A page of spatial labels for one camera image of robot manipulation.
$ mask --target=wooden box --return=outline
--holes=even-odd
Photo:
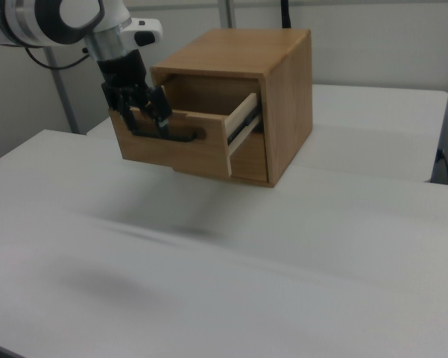
[[[312,131],[309,30],[212,30],[158,63],[151,74],[174,111],[171,132],[194,131],[198,138],[171,142],[133,136],[112,112],[124,159],[275,186]],[[140,125],[151,125],[140,113],[135,117]]]

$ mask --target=open drawer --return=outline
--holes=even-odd
[[[207,98],[201,97],[197,104],[187,101],[186,105],[179,106],[172,94],[168,94],[168,91],[172,93],[171,88],[171,85],[165,86],[174,112],[169,118],[169,132],[173,136],[196,138],[191,142],[174,142],[134,136],[119,114],[111,112],[124,159],[213,178],[268,181],[261,105],[256,93],[247,95],[233,109],[220,106],[217,113],[204,113],[195,110],[209,109]],[[141,130],[156,132],[149,118],[137,109],[133,112]]]

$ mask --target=white tabletop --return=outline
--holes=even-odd
[[[0,160],[0,345],[49,357],[448,357],[448,186],[275,189],[42,132]]]
[[[447,97],[438,91],[314,85],[314,129],[293,164],[429,181]],[[88,136],[116,140],[110,119]]]

